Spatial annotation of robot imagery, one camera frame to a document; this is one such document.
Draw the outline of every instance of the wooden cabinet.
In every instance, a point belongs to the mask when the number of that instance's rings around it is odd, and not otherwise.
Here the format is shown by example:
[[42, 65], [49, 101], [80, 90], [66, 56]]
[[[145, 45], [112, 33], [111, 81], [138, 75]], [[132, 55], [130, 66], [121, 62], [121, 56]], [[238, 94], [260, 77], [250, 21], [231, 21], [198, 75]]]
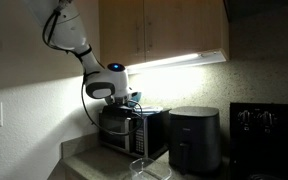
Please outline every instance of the wooden cabinet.
[[104, 65], [206, 51], [229, 57], [222, 0], [100, 0], [99, 12]]

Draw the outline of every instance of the microwave control panel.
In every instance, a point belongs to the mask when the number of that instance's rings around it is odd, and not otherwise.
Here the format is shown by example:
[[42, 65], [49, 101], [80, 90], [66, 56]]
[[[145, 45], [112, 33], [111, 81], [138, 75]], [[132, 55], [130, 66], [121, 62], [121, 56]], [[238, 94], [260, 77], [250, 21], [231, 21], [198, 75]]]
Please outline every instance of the microwave control panel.
[[141, 127], [135, 133], [135, 152], [144, 155], [144, 129]]

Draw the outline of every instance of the cabinet handle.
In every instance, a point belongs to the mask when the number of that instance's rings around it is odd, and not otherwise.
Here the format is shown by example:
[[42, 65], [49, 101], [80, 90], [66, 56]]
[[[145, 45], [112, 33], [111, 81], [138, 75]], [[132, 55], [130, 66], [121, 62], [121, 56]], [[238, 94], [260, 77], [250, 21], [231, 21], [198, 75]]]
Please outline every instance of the cabinet handle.
[[147, 19], [147, 49], [146, 52], [150, 52], [151, 49], [153, 48], [153, 40], [152, 40], [152, 22], [149, 20], [148, 17]]
[[139, 40], [138, 40], [139, 39], [138, 36], [139, 36], [140, 27], [139, 27], [137, 21], [136, 21], [135, 30], [136, 30], [136, 55], [138, 55], [138, 53], [140, 52], [140, 45], [139, 45]]

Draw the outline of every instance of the black cable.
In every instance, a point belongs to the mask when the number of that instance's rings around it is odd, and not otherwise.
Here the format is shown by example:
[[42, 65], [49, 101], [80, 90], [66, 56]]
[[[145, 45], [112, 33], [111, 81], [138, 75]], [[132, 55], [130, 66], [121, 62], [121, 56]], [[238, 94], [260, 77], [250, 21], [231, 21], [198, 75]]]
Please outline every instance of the black cable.
[[143, 125], [143, 122], [144, 122], [144, 119], [142, 117], [143, 115], [143, 111], [142, 111], [142, 107], [141, 105], [136, 102], [136, 101], [133, 101], [133, 100], [128, 100], [128, 102], [132, 102], [132, 103], [135, 103], [136, 105], [138, 105], [140, 107], [140, 110], [141, 110], [141, 115], [138, 114], [138, 113], [132, 113], [133, 115], [137, 116], [139, 119], [141, 119], [141, 122], [140, 124], [135, 127], [133, 130], [130, 130], [128, 132], [124, 132], [124, 133], [119, 133], [119, 132], [114, 132], [114, 131], [110, 131], [110, 130], [107, 130], [103, 127], [101, 127], [100, 125], [98, 125], [96, 122], [94, 122], [94, 120], [91, 118], [91, 116], [89, 115], [88, 111], [87, 111], [87, 108], [86, 108], [86, 105], [85, 105], [85, 102], [84, 102], [84, 78], [83, 78], [83, 82], [82, 82], [82, 87], [81, 87], [81, 98], [82, 98], [82, 103], [83, 103], [83, 108], [85, 110], [85, 113], [87, 115], [87, 117], [90, 119], [90, 121], [92, 122], [92, 124], [94, 124], [96, 127], [98, 127], [100, 130], [108, 133], [108, 134], [111, 134], [111, 135], [115, 135], [115, 136], [128, 136], [132, 133], [134, 133], [135, 131], [137, 131], [138, 129], [141, 128], [141, 126]]
[[52, 27], [51, 27], [50, 34], [49, 34], [48, 39], [47, 39], [47, 44], [50, 44], [50, 42], [51, 42], [51, 38], [52, 38], [53, 33], [54, 33], [54, 30], [55, 30], [55, 26], [56, 26], [56, 23], [57, 23], [57, 19], [58, 19], [58, 17], [61, 15], [61, 12], [59, 12], [59, 11], [54, 11], [53, 14], [55, 14], [55, 18], [54, 18], [54, 21], [53, 21], [53, 24], [52, 24]]
[[[60, 51], [65, 51], [65, 52], [71, 52], [71, 53], [75, 54], [75, 52], [73, 52], [73, 51], [71, 51], [71, 50], [66, 50], [66, 49], [59, 48], [59, 47], [57, 47], [57, 46], [54, 46], [54, 45], [50, 44], [50, 42], [47, 42], [47, 41], [46, 41], [46, 30], [47, 30], [50, 22], [52, 21], [52, 19], [53, 19], [55, 16], [58, 16], [57, 14], [59, 14], [59, 12], [57, 12], [57, 11], [54, 10], [53, 13], [50, 15], [50, 17], [47, 19], [47, 21], [46, 21], [46, 23], [45, 23], [45, 26], [44, 26], [44, 28], [43, 28], [43, 33], [42, 33], [43, 42], [44, 42], [48, 47], [50, 47], [50, 48], [52, 48], [52, 49], [60, 50]], [[56, 18], [54, 19], [54, 21], [53, 21], [53, 26], [52, 26], [53, 31], [54, 31], [54, 28], [55, 28], [55, 26], [56, 26], [56, 23], [57, 23], [57, 17], [56, 17]], [[49, 34], [49, 37], [48, 37], [49, 40], [51, 39], [52, 35], [53, 35], [53, 34]]]

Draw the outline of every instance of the microwave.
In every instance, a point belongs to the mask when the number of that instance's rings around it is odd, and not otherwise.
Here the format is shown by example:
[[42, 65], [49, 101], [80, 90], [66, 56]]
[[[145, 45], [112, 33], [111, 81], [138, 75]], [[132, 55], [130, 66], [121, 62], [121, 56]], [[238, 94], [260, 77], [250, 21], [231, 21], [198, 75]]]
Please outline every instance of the microwave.
[[168, 150], [166, 135], [170, 109], [143, 111], [143, 119], [130, 118], [130, 111], [134, 110], [125, 107], [103, 108], [99, 113], [99, 125], [109, 131], [125, 133], [138, 127], [141, 121], [143, 123], [139, 129], [127, 136], [111, 135], [100, 130], [100, 144], [137, 158], [157, 159]]

